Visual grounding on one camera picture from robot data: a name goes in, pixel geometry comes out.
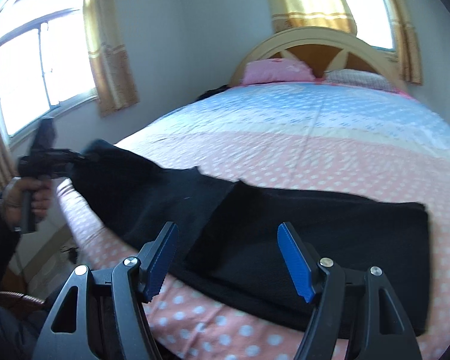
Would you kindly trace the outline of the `person left hand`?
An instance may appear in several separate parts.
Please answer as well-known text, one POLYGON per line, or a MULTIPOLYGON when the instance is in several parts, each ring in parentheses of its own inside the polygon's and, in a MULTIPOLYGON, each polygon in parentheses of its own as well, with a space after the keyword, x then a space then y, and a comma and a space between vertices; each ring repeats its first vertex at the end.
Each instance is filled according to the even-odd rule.
POLYGON ((11 229, 16 229, 20 225, 25 192, 32 192, 31 213, 35 216, 35 222, 44 220, 51 206, 53 192, 52 181, 49 178, 13 178, 0 199, 1 217, 11 229))

